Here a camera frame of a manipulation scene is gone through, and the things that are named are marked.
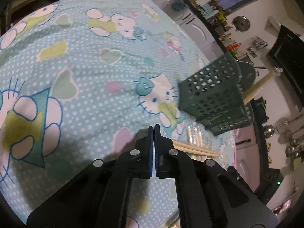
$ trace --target light blue bedsheet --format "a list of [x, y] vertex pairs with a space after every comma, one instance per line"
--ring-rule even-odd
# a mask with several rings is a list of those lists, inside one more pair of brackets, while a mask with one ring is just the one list
[[[151, 0], [61, 0], [0, 38], [0, 191], [25, 223], [94, 159], [131, 149], [149, 125], [187, 141], [177, 80], [208, 64]], [[213, 140], [225, 168], [234, 139]], [[127, 227], [165, 227], [173, 179], [135, 179]]]

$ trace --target metal ladle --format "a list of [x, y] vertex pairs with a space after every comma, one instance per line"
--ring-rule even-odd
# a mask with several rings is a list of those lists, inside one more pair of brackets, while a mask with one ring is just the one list
[[299, 116], [297, 116], [296, 118], [292, 119], [292, 120], [288, 120], [286, 117], [282, 117], [279, 121], [278, 124], [276, 126], [276, 130], [279, 134], [284, 134], [285, 132], [287, 132], [289, 130], [289, 124], [293, 121], [299, 120], [302, 116], [304, 116], [303, 114], [300, 114]]
[[300, 144], [300, 142], [302, 142], [304, 140], [304, 135], [300, 136], [299, 138], [292, 138], [290, 144], [294, 147], [298, 146]]
[[302, 129], [304, 129], [304, 125], [303, 126], [301, 126], [300, 128], [298, 128], [296, 131], [294, 131], [294, 132], [291, 132], [290, 130], [287, 130], [286, 131], [286, 138], [289, 138], [289, 141], [291, 141], [292, 140], [292, 136], [294, 135], [294, 134], [296, 134], [297, 132], [299, 132], [300, 130], [302, 130]]

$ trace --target green plastic basket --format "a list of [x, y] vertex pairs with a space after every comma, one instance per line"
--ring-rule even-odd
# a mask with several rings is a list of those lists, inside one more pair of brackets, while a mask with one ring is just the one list
[[214, 135], [253, 122], [251, 106], [244, 106], [242, 93], [254, 82], [255, 69], [243, 62], [240, 68], [239, 63], [227, 52], [179, 84], [178, 108], [195, 116]]

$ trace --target wooden chopstick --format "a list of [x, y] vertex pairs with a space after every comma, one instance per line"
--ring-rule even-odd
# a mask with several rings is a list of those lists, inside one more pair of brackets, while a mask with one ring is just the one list
[[271, 78], [275, 76], [280, 76], [282, 69], [274, 68], [268, 74], [266, 74], [262, 79], [260, 79], [257, 83], [252, 85], [247, 91], [242, 94], [243, 103], [247, 105], [255, 96], [259, 94], [263, 85], [266, 84]]
[[185, 148], [185, 149], [200, 152], [200, 153], [205, 153], [205, 154], [195, 153], [195, 154], [198, 154], [198, 155], [221, 157], [220, 153], [216, 153], [214, 151], [206, 150], [206, 149], [203, 149], [203, 148], [198, 147], [198, 146], [187, 145], [185, 143], [175, 141], [175, 140], [172, 140], [172, 142], [173, 142], [174, 147], [180, 147], [180, 148]]
[[183, 151], [185, 153], [197, 154], [197, 155], [208, 156], [208, 157], [220, 157], [220, 155], [210, 154], [210, 153], [206, 153], [206, 152], [200, 152], [200, 151], [187, 149], [187, 148], [179, 147], [179, 146], [174, 146], [174, 148], [178, 149], [180, 151]]

